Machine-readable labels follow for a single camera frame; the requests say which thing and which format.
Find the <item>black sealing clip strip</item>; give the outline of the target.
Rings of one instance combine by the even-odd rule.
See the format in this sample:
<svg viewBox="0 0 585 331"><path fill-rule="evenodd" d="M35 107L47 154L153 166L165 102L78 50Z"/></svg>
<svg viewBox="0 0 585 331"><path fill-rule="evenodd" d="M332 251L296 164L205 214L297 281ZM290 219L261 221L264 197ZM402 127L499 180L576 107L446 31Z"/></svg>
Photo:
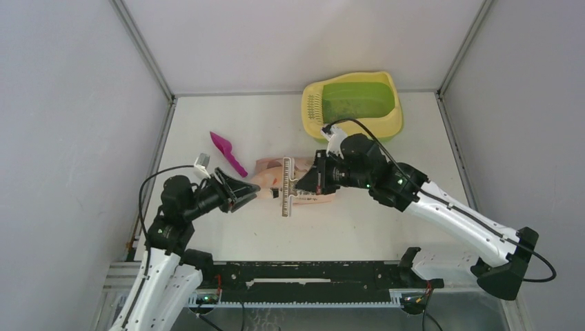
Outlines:
<svg viewBox="0 0 585 331"><path fill-rule="evenodd" d="M284 157L282 160L282 185L281 185L281 215L289 217L293 208L293 199L297 197L295 178L295 160Z"/></svg>

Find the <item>pink cat litter bag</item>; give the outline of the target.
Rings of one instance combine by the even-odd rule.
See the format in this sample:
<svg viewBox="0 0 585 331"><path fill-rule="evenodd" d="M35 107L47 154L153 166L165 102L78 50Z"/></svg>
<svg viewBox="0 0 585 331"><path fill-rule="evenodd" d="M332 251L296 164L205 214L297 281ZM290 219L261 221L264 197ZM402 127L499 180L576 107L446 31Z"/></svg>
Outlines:
<svg viewBox="0 0 585 331"><path fill-rule="evenodd" d="M295 183L300 181L313 164L311 157L293 157ZM255 173L250 182L258 185L261 190L257 193L258 199L276 199L281 201L283 185L283 158L265 158L257 160ZM292 198L295 205L330 203L335 198L335 193L329 195L317 195L314 192L301 190L295 187L297 195Z"/></svg>

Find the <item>magenta plastic scoop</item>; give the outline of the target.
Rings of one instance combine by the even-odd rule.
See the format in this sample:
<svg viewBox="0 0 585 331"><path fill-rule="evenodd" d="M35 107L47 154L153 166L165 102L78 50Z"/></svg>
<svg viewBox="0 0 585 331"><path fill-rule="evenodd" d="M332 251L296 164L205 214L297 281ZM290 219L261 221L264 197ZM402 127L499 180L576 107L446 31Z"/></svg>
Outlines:
<svg viewBox="0 0 585 331"><path fill-rule="evenodd" d="M220 153L224 156L224 158L232 166L232 168L237 172L237 174L239 174L243 178L246 178L248 176L248 172L234 156L232 152L231 142L229 142L229 140L221 137L215 132L210 132L210 138L216 149L220 151Z"/></svg>

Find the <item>green cat litter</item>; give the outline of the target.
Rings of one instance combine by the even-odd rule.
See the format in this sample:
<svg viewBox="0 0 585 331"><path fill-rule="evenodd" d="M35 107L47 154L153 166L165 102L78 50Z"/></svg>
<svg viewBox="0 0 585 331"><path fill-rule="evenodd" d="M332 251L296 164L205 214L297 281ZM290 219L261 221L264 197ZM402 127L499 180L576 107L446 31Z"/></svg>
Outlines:
<svg viewBox="0 0 585 331"><path fill-rule="evenodd" d="M324 123L345 118L381 118L395 108L395 98L390 97L340 97L322 100Z"/></svg>

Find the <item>yellow green litter box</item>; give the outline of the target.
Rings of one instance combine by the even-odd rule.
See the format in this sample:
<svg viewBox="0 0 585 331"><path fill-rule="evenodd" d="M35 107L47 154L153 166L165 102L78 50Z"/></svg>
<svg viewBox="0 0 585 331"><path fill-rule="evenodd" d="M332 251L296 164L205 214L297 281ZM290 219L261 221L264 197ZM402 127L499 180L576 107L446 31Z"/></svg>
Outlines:
<svg viewBox="0 0 585 331"><path fill-rule="evenodd" d="M310 137L323 141L321 127L343 118L359 120L380 140L399 134L404 116L390 74L351 72L305 87L301 120Z"/></svg>

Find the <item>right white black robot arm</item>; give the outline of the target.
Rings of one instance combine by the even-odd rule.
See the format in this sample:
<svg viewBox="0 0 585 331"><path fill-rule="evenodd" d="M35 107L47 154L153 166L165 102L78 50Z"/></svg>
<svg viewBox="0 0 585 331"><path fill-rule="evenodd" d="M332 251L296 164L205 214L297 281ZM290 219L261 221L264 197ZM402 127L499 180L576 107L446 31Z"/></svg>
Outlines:
<svg viewBox="0 0 585 331"><path fill-rule="evenodd" d="M493 221L452 198L435 182L364 134L330 140L334 150L317 150L296 188L329 195L342 187L368 191L379 204L423 218L457 237L479 256L470 268L478 286L498 299L513 301L523 283L539 234Z"/></svg>

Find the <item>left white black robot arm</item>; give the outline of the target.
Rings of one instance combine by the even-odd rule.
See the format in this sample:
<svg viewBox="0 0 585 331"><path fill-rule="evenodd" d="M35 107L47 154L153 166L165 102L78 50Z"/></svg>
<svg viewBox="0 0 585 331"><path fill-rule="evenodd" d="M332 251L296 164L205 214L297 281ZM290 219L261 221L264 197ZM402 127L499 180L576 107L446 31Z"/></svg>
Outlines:
<svg viewBox="0 0 585 331"><path fill-rule="evenodd" d="M256 198L258 185L234 179L216 168L200 183L184 175L165 180L161 205L144 227L145 252L139 273L111 330L169 330L198 288L217 276L212 255L189 249L192 222L213 210L235 212Z"/></svg>

